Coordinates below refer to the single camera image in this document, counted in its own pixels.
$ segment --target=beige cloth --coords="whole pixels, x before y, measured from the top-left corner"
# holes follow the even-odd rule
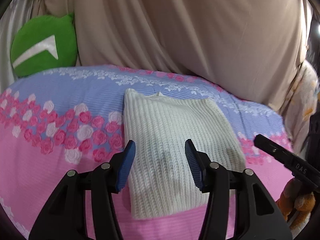
[[[293,152],[301,158],[305,158],[305,152],[300,151],[309,132],[310,116],[316,112],[318,93],[317,73],[310,63],[304,61],[279,111],[291,139]]]
[[[42,2],[56,16],[75,12],[82,65],[195,74],[276,111],[305,58],[311,20],[306,0]]]

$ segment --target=green pillow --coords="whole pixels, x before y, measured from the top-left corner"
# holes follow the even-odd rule
[[[18,77],[39,71],[74,66],[78,48],[73,13],[29,20],[17,32],[11,46],[11,62]]]

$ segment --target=white knit sweater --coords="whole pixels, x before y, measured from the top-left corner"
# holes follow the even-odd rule
[[[228,120],[211,99],[179,100],[127,89],[125,141],[136,143],[129,175],[135,219],[171,215],[207,203],[195,186],[184,153],[185,141],[233,171],[243,171],[244,156]]]

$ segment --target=white satin fabric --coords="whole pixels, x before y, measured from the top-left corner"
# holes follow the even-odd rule
[[[10,60],[11,44],[17,31],[30,19],[33,0],[12,0],[0,19],[0,93],[15,76]]]

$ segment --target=bed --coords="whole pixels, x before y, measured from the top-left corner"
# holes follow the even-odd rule
[[[267,106],[241,100],[199,77],[114,65],[51,69],[20,79],[0,97],[0,203],[25,238],[68,170],[93,170],[123,149],[123,100],[127,88],[145,95],[160,91],[179,99],[212,98],[229,120],[246,166],[256,172],[275,200],[292,178],[280,163],[253,146],[254,136],[261,133],[292,150],[282,117]],[[90,122],[80,115],[82,112],[90,115]],[[92,139],[97,127],[105,127],[108,136],[101,145],[103,158],[95,154],[101,146],[93,144],[83,150],[85,146],[79,139],[83,135]],[[134,220],[129,193],[126,186],[113,195],[124,239],[198,238],[205,206],[167,217]],[[86,203],[88,236],[94,238],[89,192]],[[234,228],[232,198],[230,205],[228,238],[233,236]]]

